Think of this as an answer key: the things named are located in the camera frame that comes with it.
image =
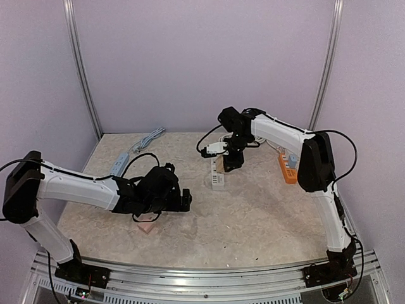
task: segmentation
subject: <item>metal pole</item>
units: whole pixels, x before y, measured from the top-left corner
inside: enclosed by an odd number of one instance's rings
[[[83,90],[84,100],[89,111],[94,132],[96,133],[97,139],[100,140],[103,136],[103,130],[101,128],[96,107],[94,106],[94,102],[90,93],[89,83],[87,81],[87,76],[84,69],[82,53],[80,52],[80,43],[78,39],[73,1],[63,0],[63,5],[65,7],[66,22],[68,25],[70,44],[72,45],[73,59],[76,63],[77,75]]]
[[[321,113],[323,100],[325,99],[325,93],[328,87],[330,72],[332,71],[333,59],[335,58],[340,23],[342,21],[343,1],[344,0],[335,0],[335,8],[333,11],[332,27],[330,29],[327,57],[323,66],[320,86],[318,88],[318,92],[316,93],[316,101],[308,127],[309,130],[315,129],[316,124],[318,123],[319,115]]]

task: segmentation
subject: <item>pink object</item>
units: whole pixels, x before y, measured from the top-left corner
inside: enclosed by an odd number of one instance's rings
[[[147,213],[147,214],[142,214],[137,220],[153,220],[156,218],[156,214],[154,213]],[[138,228],[145,232],[146,234],[150,233],[150,231],[153,229],[155,226],[156,222],[151,222],[151,223],[139,223]]]

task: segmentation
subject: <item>white power strip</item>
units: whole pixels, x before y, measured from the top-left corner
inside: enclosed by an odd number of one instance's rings
[[[211,159],[211,186],[215,191],[224,190],[225,188],[225,177],[223,173],[216,171],[216,158]]]

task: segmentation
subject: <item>table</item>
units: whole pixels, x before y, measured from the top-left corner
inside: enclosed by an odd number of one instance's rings
[[[284,182],[277,152],[267,144],[246,149],[245,164],[211,189],[210,159],[196,142],[202,133],[167,133],[146,149],[172,162],[180,187],[193,195],[189,213],[166,213],[142,232],[131,215],[68,203],[59,220],[85,257],[136,265],[227,268],[279,265],[326,257],[326,237],[315,204],[298,184]],[[218,140],[211,134],[205,143]],[[105,134],[84,172],[106,175],[118,155],[144,134]],[[126,177],[146,174],[155,161],[137,160]]]

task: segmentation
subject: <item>robotic arm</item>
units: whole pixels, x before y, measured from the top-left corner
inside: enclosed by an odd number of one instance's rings
[[[156,166],[145,177],[125,179],[93,177],[43,161],[31,151],[9,174],[4,193],[3,214],[20,224],[57,261],[55,276],[79,284],[105,288],[109,270],[82,263],[76,244],[67,239],[37,206],[38,199],[57,199],[96,206],[114,213],[188,212],[192,196],[180,194],[175,167]]]
[[[335,163],[328,134],[306,132],[252,108],[242,113],[233,107],[225,108],[218,121],[232,133],[231,138],[210,144],[202,150],[197,147],[197,150],[205,158],[222,155],[225,172],[242,166],[243,150],[254,142],[254,136],[301,156],[298,183],[315,201],[326,231],[329,259],[327,264],[304,269],[307,287],[347,279],[348,275],[355,276],[357,272],[352,258],[356,246],[344,229],[344,209],[333,184]]]

